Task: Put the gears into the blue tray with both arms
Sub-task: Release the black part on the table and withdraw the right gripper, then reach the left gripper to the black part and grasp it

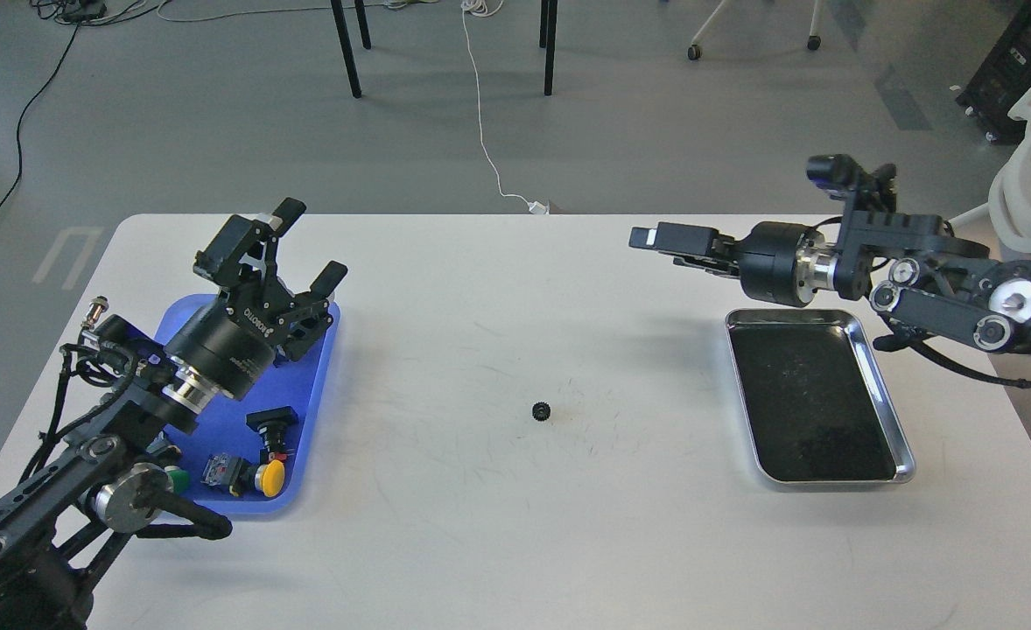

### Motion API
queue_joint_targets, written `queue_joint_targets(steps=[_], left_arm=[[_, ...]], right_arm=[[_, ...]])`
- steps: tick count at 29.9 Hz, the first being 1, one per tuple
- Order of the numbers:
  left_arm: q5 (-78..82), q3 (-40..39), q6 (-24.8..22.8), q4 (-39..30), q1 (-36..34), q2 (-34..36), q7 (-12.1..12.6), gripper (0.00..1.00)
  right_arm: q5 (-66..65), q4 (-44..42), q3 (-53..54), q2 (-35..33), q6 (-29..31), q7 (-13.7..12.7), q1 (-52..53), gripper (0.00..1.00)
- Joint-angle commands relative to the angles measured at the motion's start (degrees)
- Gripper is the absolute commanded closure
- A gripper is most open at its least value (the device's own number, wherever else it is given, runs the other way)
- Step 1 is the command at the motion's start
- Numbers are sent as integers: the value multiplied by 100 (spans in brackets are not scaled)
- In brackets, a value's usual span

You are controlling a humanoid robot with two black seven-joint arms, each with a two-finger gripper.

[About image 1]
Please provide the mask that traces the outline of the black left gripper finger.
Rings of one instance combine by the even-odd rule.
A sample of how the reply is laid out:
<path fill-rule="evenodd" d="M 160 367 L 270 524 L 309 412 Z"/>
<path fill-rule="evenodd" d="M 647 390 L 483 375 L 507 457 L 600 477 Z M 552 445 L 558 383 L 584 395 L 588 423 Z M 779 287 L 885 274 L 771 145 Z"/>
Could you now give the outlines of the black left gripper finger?
<path fill-rule="evenodd" d="M 278 241 L 304 212 L 305 203 L 286 197 L 271 214 L 231 215 L 208 246 L 196 252 L 193 271 L 227 292 L 287 292 L 278 276 Z"/>
<path fill-rule="evenodd" d="M 324 338 L 334 323 L 330 314 L 334 292 L 347 273 L 345 264 L 329 262 L 315 276 L 309 290 L 296 295 L 288 310 L 278 316 L 281 340 L 277 343 L 277 356 L 280 360 L 299 361 L 315 342 Z"/>

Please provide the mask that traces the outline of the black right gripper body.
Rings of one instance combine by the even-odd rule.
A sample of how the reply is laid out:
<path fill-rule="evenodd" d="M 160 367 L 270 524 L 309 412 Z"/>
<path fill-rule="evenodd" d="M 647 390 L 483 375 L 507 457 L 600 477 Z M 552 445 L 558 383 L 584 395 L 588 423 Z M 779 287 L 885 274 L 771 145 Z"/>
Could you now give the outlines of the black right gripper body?
<path fill-rule="evenodd" d="M 737 243 L 740 287 L 761 302 L 804 307 L 831 290 L 831 244 L 814 227 L 767 220 Z"/>

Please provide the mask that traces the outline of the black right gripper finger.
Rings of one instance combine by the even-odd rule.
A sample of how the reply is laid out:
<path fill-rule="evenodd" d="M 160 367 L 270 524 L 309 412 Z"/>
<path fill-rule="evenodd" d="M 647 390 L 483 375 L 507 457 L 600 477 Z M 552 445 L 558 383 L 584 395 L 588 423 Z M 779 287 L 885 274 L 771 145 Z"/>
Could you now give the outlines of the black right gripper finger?
<path fill-rule="evenodd" d="M 632 227 L 630 248 L 697 259 L 732 259 L 737 241 L 714 227 L 658 223 L 655 227 Z"/>
<path fill-rule="evenodd" d="M 740 278 L 739 264 L 729 256 L 687 256 L 672 255 L 676 266 L 700 269 L 717 277 Z"/>

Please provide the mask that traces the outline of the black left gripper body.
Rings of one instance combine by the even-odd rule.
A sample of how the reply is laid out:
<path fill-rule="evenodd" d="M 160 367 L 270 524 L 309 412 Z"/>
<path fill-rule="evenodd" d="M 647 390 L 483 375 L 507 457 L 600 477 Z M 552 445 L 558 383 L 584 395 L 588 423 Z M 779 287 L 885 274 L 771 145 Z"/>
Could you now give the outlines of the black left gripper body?
<path fill-rule="evenodd" d="M 299 356 L 276 344 L 271 327 L 243 326 L 242 311 L 228 304 L 224 290 L 187 295 L 164 314 L 164 352 L 182 372 L 182 380 L 240 400 L 266 374 L 268 367 L 298 361 Z"/>

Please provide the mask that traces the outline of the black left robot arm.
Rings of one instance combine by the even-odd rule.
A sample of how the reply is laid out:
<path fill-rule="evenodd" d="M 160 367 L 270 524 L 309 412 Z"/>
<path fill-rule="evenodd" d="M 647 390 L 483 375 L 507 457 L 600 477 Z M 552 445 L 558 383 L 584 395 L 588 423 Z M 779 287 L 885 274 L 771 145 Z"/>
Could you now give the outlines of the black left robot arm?
<path fill-rule="evenodd" d="M 193 263 L 217 296 L 166 343 L 91 300 L 78 339 L 60 347 L 47 430 L 0 498 L 0 629 L 84 629 L 96 584 L 132 539 L 231 534 L 229 518 L 177 493 L 159 442 L 331 330 L 347 267 L 328 263 L 304 292 L 278 275 L 279 241 L 304 212 L 287 197 L 272 213 L 231 215 Z"/>

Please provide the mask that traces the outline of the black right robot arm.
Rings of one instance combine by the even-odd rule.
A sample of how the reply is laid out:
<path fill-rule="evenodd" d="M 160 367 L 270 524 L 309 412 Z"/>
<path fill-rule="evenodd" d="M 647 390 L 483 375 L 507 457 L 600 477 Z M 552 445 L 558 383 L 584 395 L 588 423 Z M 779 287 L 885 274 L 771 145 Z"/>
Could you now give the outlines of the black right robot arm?
<path fill-rule="evenodd" d="M 759 302 L 801 308 L 819 291 L 865 300 L 890 328 L 874 344 L 912 349 L 956 374 L 991 376 L 928 347 L 945 338 L 985 354 L 1031 356 L 1031 260 L 997 262 L 983 243 L 961 239 L 947 220 L 897 211 L 894 164 L 864 171 L 851 156 L 807 161 L 806 174 L 844 208 L 835 241 L 819 227 L 765 220 L 743 239 L 712 227 L 661 222 L 633 227 L 631 248 L 671 256 L 676 266 L 740 283 Z M 1031 389 L 1031 380 L 997 378 Z"/>

